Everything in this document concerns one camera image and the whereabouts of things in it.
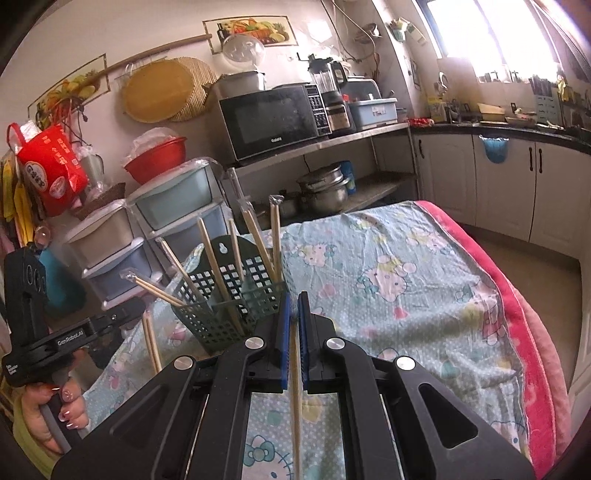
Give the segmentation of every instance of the cabinet door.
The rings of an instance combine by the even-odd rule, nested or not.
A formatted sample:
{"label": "cabinet door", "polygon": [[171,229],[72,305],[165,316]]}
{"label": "cabinet door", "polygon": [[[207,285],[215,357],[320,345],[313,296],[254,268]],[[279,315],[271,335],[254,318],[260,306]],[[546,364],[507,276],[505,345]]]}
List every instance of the cabinet door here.
{"label": "cabinet door", "polygon": [[530,242],[581,258],[591,202],[591,156],[536,143],[534,223]]}
{"label": "cabinet door", "polygon": [[476,226],[530,239],[535,198],[535,143],[511,138],[505,161],[493,163],[474,135],[478,202]]}
{"label": "cabinet door", "polygon": [[415,135],[423,198],[456,222],[476,221],[476,175],[471,135]]}

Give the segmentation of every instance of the red package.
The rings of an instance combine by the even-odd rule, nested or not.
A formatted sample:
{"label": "red package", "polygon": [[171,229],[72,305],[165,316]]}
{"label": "red package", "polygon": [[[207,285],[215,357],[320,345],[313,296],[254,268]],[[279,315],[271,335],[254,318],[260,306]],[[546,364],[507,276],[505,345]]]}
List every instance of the red package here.
{"label": "red package", "polygon": [[27,142],[17,124],[8,126],[16,134],[21,149],[17,158],[29,180],[39,192],[49,216],[61,215],[88,184],[72,146],[61,126],[54,125]]}

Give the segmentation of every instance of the hello kitty blanket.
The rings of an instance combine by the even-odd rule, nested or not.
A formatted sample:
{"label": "hello kitty blanket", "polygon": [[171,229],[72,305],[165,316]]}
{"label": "hello kitty blanket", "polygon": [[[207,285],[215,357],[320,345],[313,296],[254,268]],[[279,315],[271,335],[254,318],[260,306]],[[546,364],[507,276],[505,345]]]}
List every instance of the hello kitty blanket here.
{"label": "hello kitty blanket", "polygon": [[[404,202],[290,225],[281,243],[294,298],[307,291],[312,310],[370,355],[416,359],[530,458],[539,478],[549,470],[554,410],[524,312],[504,275],[445,213]],[[203,354],[167,304],[157,301],[153,318],[163,363]],[[91,427],[151,376],[138,326],[85,394]],[[244,480],[291,480],[289,402],[286,394],[254,395]],[[336,396],[304,395],[302,417],[303,478],[344,478]]]}

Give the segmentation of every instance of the black countertop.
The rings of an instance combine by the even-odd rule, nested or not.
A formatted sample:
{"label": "black countertop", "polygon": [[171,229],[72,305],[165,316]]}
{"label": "black countertop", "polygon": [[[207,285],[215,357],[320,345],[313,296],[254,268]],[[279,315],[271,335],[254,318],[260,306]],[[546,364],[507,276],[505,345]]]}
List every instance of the black countertop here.
{"label": "black countertop", "polygon": [[520,138],[535,142],[549,143],[561,147],[571,148],[587,155],[591,155],[591,144],[565,134],[537,128],[516,128],[509,125],[483,124],[435,124],[432,127],[412,128],[413,134],[475,134],[486,137]]}

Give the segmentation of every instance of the green plastic basket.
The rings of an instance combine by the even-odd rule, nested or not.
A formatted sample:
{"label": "green plastic basket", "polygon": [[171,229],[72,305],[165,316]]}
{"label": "green plastic basket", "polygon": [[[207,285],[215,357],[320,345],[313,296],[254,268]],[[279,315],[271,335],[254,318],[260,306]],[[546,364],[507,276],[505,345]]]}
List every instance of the green plastic basket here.
{"label": "green plastic basket", "polygon": [[[213,304],[210,311],[204,302],[197,301],[184,280],[174,290],[174,296],[183,299],[187,306],[173,307],[173,312],[209,354],[222,351],[244,339],[229,320],[228,307],[238,310],[242,326],[248,335],[252,333],[258,320],[279,310],[281,293],[286,289],[285,282],[271,281],[256,245],[241,237],[238,238],[238,245],[242,266],[250,276],[250,286],[253,288],[241,292],[242,284],[232,252],[232,240],[229,235],[222,235],[212,239],[212,247],[233,300]],[[209,299],[215,290],[215,281],[209,259],[203,252],[199,265],[189,273],[189,277],[202,295]]]}

